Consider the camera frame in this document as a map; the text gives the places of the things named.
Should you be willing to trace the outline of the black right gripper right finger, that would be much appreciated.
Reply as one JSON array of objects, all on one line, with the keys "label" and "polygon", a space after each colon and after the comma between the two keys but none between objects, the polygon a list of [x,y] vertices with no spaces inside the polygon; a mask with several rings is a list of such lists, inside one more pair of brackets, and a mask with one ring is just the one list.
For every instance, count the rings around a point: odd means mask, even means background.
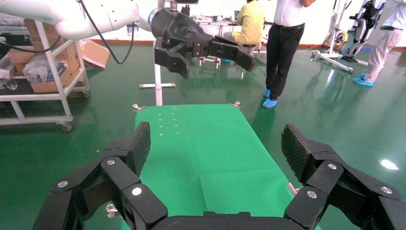
[{"label": "black right gripper right finger", "polygon": [[282,153],[302,187],[284,217],[313,230],[329,206],[361,230],[403,230],[406,204],[392,186],[361,172],[327,144],[306,138],[293,124],[284,127]]}]

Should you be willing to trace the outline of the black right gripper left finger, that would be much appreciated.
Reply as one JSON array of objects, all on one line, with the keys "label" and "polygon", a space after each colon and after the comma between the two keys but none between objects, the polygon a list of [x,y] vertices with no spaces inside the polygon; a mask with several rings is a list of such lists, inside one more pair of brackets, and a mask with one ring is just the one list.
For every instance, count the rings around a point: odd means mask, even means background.
[{"label": "black right gripper left finger", "polygon": [[150,125],[141,122],[132,136],[111,142],[97,160],[56,180],[33,229],[82,230],[107,202],[130,229],[152,229],[168,217],[168,209],[140,179],[150,145]]}]

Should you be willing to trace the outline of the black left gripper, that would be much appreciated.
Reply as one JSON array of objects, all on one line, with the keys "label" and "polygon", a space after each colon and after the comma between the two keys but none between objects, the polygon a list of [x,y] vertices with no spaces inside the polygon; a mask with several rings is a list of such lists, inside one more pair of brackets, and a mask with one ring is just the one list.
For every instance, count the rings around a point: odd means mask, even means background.
[{"label": "black left gripper", "polygon": [[168,8],[158,10],[150,21],[154,45],[154,62],[169,72],[188,79],[186,58],[213,56],[234,61],[246,71],[255,67],[255,58],[242,44],[204,32],[200,25],[182,12]]}]

